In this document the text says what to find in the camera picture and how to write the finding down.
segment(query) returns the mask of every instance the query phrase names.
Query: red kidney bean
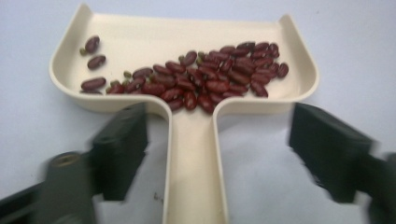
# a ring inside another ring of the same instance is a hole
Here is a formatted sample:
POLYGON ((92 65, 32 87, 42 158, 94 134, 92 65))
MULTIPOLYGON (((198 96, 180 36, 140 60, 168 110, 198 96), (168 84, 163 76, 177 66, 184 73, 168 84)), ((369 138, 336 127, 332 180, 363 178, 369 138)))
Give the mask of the red kidney bean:
POLYGON ((177 99, 167 102, 167 103, 172 111, 179 110, 181 107, 183 107, 183 100, 180 98, 177 98, 177 99))
POLYGON ((220 61, 226 61, 227 59, 230 58, 230 54, 228 53, 223 53, 223 52, 219 52, 219 51, 215 51, 215 50, 211 50, 209 52, 209 55, 211 55, 212 57, 220 60, 220 61))
POLYGON ((143 68, 139 68, 134 70, 134 72, 132 73, 132 77, 133 78, 137 78, 137 77, 149 77, 149 75, 151 75, 154 71, 149 68, 149 67, 143 67, 143 68))
POLYGON ((161 98, 166 102, 170 102, 182 96, 184 91, 181 88, 173 88, 161 94, 161 98))
POLYGON ((245 76, 237 71, 234 71, 234 70, 231 70, 228 72, 228 77, 232 81, 242 84, 242 85, 245 85, 245 86, 250 83, 250 77, 247 77, 247 76, 245 76))
POLYGON ((230 85, 230 91, 237 91, 240 93, 245 93, 248 91, 248 87, 238 85, 238 84, 233 84, 233 85, 230 85))
POLYGON ((228 71, 230 71, 232 66, 233 66, 233 60, 229 59, 222 63, 222 65, 220 67, 220 72, 228 72, 228 71))
POLYGON ((91 58, 88 61, 87 66, 88 66, 89 69, 93 70, 93 69, 96 69, 96 68, 100 67, 102 64, 105 63, 105 61, 106 61, 106 56, 105 55, 98 55, 98 56, 95 56, 95 57, 91 58))
POLYGON ((238 91, 226 91, 222 94, 222 97, 224 97, 224 99, 233 96, 243 96, 243 94, 238 91))
POLYGON ((261 42, 254 46, 254 51, 268 49, 269 46, 270 44, 268 42, 261 42))
POLYGON ((154 69, 154 71, 156 71, 157 73, 160 73, 160 74, 164 74, 164 75, 168 75, 168 76, 172 76, 174 74, 172 70, 170 70, 167 67, 163 67, 159 64, 154 64, 152 66, 152 68, 154 69))
POLYGON ((256 67, 269 66, 273 62, 274 62, 273 58, 260 58, 256 61, 254 61, 254 65, 256 65, 256 67))
POLYGON ((140 89, 143 84, 145 84, 146 79, 144 77, 137 77, 134 78, 134 80, 132 82, 130 82, 128 85, 126 85, 125 87, 125 92, 130 93, 133 91, 136 91, 138 89, 140 89))
POLYGON ((87 40, 87 42, 85 43, 85 50, 86 50, 88 53, 90 53, 90 54, 95 53, 96 50, 97 50, 98 47, 99 47, 99 42, 100 42, 100 38, 99 38, 98 35, 92 36, 92 37, 89 38, 89 39, 87 40))
POLYGON ((289 72, 289 66, 286 63, 282 63, 277 69, 277 76, 282 78, 285 77, 289 72))
POLYGON ((107 94, 123 94, 125 92, 124 86, 120 83, 113 85, 107 94))
POLYGON ((165 67, 169 68, 170 70, 172 70, 174 73, 185 73, 186 72, 186 67, 179 64, 179 63, 175 63, 175 62, 166 62, 165 63, 165 67))
POLYGON ((232 70, 243 73, 248 76, 254 73, 254 67, 250 67, 245 63, 235 63, 233 65, 232 70))
POLYGON ((222 47, 222 48, 219 50, 219 52, 221 52, 221 53, 226 53, 226 54, 231 54, 234 50, 235 50, 235 47, 234 47, 234 46, 227 45, 227 46, 222 47))
POLYGON ((256 46, 256 42, 248 41, 248 42, 239 44, 238 46, 236 46, 236 48, 237 49, 248 49, 249 51, 252 51, 254 49, 254 46, 256 46))
POLYGON ((176 86, 176 79, 173 76, 157 74, 150 76, 150 80, 155 83, 161 83, 166 89, 170 89, 176 86))
POLYGON ((245 57, 250 53, 249 49, 235 49, 232 53, 231 56, 237 58, 237 57, 245 57))
POLYGON ((209 93, 209 98, 215 105, 218 105, 222 100, 224 100, 224 97, 222 95, 214 92, 209 93))
POLYGON ((189 52, 187 52, 186 56, 180 63, 184 66, 190 66, 195 63, 197 56, 198 54, 195 50, 190 50, 189 52))
POLYGON ((81 88, 84 91, 92 91, 102 88, 106 85, 106 79, 104 77, 96 77, 85 80, 81 83, 81 88))
POLYGON ((260 82, 252 81, 250 83, 250 88, 257 96, 268 97, 268 91, 264 88, 260 82))
POLYGON ((184 107, 187 110, 193 110, 197 106, 197 98, 193 91, 184 92, 184 107))
POLYGON ((142 92, 149 95, 161 96, 166 88, 161 83, 145 83, 142 86, 142 92))
POLYGON ((208 80, 205 84, 208 91, 222 93, 230 89, 230 83, 228 81, 220 80, 208 80))
POLYGON ((203 87, 205 84, 204 77, 201 72, 195 68, 187 68, 187 75, 189 76, 191 82, 198 88, 203 87))
POLYGON ((197 103, 207 114, 213 114, 215 106, 207 94, 198 95, 197 103))
POLYGON ((253 73, 253 75, 251 75, 250 79, 251 79, 251 81, 260 82, 262 85, 266 85, 271 81, 270 77, 260 74, 260 73, 253 73))

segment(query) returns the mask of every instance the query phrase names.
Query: white table surface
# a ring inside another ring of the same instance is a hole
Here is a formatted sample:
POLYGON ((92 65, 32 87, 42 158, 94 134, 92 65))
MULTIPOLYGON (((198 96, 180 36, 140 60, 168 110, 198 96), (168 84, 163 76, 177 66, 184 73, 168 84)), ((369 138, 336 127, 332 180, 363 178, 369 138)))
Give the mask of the white table surface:
MULTIPOLYGON (((50 80, 50 57, 80 3, 0 0, 0 199, 41 181, 49 158, 88 150, 88 140, 112 117, 78 107, 50 80)), ((85 3, 99 13, 179 19, 277 21, 289 13, 320 72, 317 91, 304 103, 371 136, 377 157, 396 151, 395 1, 85 3)), ((231 223, 362 223, 365 200, 333 203, 311 182, 287 147, 289 122, 289 113, 219 120, 231 223), (249 150, 235 152, 238 147, 249 150), (268 156, 255 158, 262 148, 268 156), (254 178, 257 183, 244 182, 254 178)), ((104 223, 161 223, 161 202, 147 197, 163 195, 167 124, 150 116, 148 125, 153 156, 135 181, 138 193, 124 205, 101 204, 104 223), (153 212, 144 215, 148 209, 153 212)))

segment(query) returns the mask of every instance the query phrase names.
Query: dark red bean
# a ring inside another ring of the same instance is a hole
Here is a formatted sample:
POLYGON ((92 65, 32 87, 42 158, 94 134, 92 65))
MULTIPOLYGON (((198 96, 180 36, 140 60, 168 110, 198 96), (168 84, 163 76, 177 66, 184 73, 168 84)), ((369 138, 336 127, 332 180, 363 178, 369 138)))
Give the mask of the dark red bean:
POLYGON ((123 94, 125 92, 124 86, 120 83, 113 85, 107 94, 123 94))
POLYGON ((232 70, 243 73, 247 76, 250 76, 254 73, 254 67, 250 67, 245 63, 235 63, 232 70))
POLYGON ((134 72, 132 73, 132 77, 133 78, 137 78, 137 77, 149 77, 149 75, 151 75, 154 71, 149 68, 149 67, 143 67, 143 68, 139 68, 134 70, 134 72))
POLYGON ((184 66, 190 66, 193 63, 195 63, 197 56, 198 56, 197 52, 195 50, 191 50, 187 52, 186 56, 180 63, 184 66))
POLYGON ((220 72, 228 72, 228 71, 230 71, 232 66, 233 66, 233 60, 229 59, 229 60, 225 61, 224 63, 222 63, 222 65, 220 67, 220 72))
POLYGON ((222 94, 222 97, 224 97, 224 99, 233 96, 243 96, 243 94, 238 91, 226 91, 222 94))
POLYGON ((181 88, 173 88, 161 94, 161 98, 166 102, 170 102, 183 95, 184 91, 181 88))
POLYGON ((227 45, 227 46, 222 47, 222 48, 219 50, 219 52, 221 52, 221 53, 226 53, 226 54, 231 54, 234 50, 235 50, 235 47, 234 47, 234 46, 227 45))
POLYGON ((232 53, 231 56, 234 57, 245 57, 250 53, 249 49, 235 49, 232 53))
POLYGON ((270 44, 268 42, 261 42, 254 46, 254 51, 268 49, 269 46, 270 44))
POLYGON ((172 111, 179 110, 181 107, 183 107, 183 100, 180 98, 177 98, 177 99, 167 102, 167 103, 172 111))
POLYGON ((142 92, 149 95, 161 96, 166 88, 161 83, 145 83, 142 86, 142 92))
POLYGON ((105 61, 106 61, 106 56, 105 55, 98 55, 98 56, 95 56, 95 57, 91 58, 88 61, 87 66, 88 66, 89 69, 93 70, 93 69, 96 69, 96 68, 102 66, 102 64, 104 64, 105 61))
POLYGON ((176 85, 176 79, 173 76, 168 76, 163 74, 150 76, 150 80, 155 83, 163 84, 166 89, 173 88, 176 85))
POLYGON ((168 76, 172 76, 174 74, 172 70, 170 70, 167 67, 163 67, 159 64, 154 64, 152 66, 152 68, 154 69, 154 71, 156 71, 159 74, 164 74, 164 75, 168 75, 168 76))
POLYGON ((250 83, 250 77, 247 77, 247 76, 245 76, 237 71, 234 71, 234 70, 231 70, 228 72, 228 77, 232 81, 242 84, 242 85, 245 85, 245 86, 250 83))
POLYGON ((218 105, 222 100, 224 100, 224 97, 222 95, 214 92, 209 93, 209 98, 215 105, 218 105))
POLYGON ((197 103, 207 114, 213 114, 215 106, 207 94, 198 95, 197 103))
POLYGON ((289 72, 289 66, 286 63, 282 63, 277 69, 277 76, 282 78, 285 77, 289 72))
POLYGON ((96 77, 85 80, 81 83, 81 88, 84 91, 92 91, 102 88, 106 85, 106 79, 104 77, 96 77))
POLYGON ((233 84, 233 85, 230 85, 230 91, 237 91, 237 92, 240 92, 240 93, 245 93, 245 92, 248 91, 248 87, 242 86, 242 85, 233 84))
POLYGON ((174 73, 183 74, 186 72, 186 67, 179 63, 169 61, 165 63, 165 66, 170 70, 172 70, 174 73))
POLYGON ((94 35, 91 38, 89 38, 87 40, 87 42, 85 43, 85 50, 90 53, 93 54, 98 50, 99 47, 99 42, 100 42, 100 38, 98 35, 94 35))
POLYGON ((268 97, 268 91, 260 82, 252 81, 250 83, 250 88, 257 96, 268 97))
POLYGON ((271 81, 270 77, 265 76, 260 73, 253 73, 253 75, 251 75, 250 79, 251 79, 251 81, 260 82, 262 85, 266 85, 271 81))
POLYGON ((202 76, 201 72, 198 71, 195 68, 187 68, 187 74, 191 80, 191 82, 198 88, 201 88, 204 86, 205 81, 204 77, 202 76))
POLYGON ((223 52, 219 52, 219 51, 215 51, 215 50, 211 50, 209 52, 209 55, 211 55, 212 57, 220 60, 220 61, 226 61, 227 59, 230 58, 230 54, 228 53, 223 53, 223 52))
POLYGON ((187 110, 193 110, 197 106, 197 98, 193 91, 184 92, 184 107, 187 110))
POLYGON ((230 83, 228 81, 220 80, 208 80, 205 84, 208 91, 222 93, 230 89, 230 83))
POLYGON ((143 86, 143 84, 145 84, 145 82, 146 79, 144 77, 134 78, 133 81, 131 81, 128 85, 126 85, 125 92, 130 93, 136 91, 140 89, 143 86))

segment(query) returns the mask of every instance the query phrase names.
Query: bean pile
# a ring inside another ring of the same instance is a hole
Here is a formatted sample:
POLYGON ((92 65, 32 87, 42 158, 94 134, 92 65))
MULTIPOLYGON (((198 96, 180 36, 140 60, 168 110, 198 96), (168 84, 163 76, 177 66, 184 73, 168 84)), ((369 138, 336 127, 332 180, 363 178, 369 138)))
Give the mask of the bean pile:
MULTIPOLYGON (((87 41, 85 51, 94 53, 99 37, 87 41)), ((227 45, 208 53, 191 50, 178 57, 178 62, 167 61, 125 71, 125 80, 115 80, 106 94, 149 94, 162 98, 172 111, 200 106, 212 114, 215 106, 232 96, 244 96, 249 89, 258 97, 268 97, 265 86, 274 78, 284 78, 289 67, 278 63, 279 47, 276 43, 252 41, 237 46, 227 45)), ((89 69, 100 67, 106 56, 93 57, 89 69)), ((84 93, 101 93, 106 85, 104 77, 96 77, 81 84, 84 93)))

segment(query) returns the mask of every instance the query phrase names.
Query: cream plastic tray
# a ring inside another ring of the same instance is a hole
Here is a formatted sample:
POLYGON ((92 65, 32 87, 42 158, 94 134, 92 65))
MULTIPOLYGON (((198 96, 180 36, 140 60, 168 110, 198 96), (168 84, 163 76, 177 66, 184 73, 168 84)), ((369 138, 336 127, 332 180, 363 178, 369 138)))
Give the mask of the cream plastic tray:
POLYGON ((93 13, 81 5, 54 53, 49 74, 53 83, 88 110, 115 112, 146 102, 149 113, 169 122, 163 223, 229 223, 219 151, 217 119, 226 114, 270 114, 291 109, 318 86, 318 70, 289 15, 275 22, 197 21, 127 17, 93 13), (90 71, 78 50, 92 35, 101 37, 98 53, 106 64, 90 71), (80 83, 91 77, 122 79, 124 70, 177 60, 190 49, 210 51, 244 41, 276 42, 281 62, 290 73, 268 85, 269 98, 252 94, 217 105, 213 116, 201 109, 170 111, 161 99, 148 95, 81 94, 80 83))

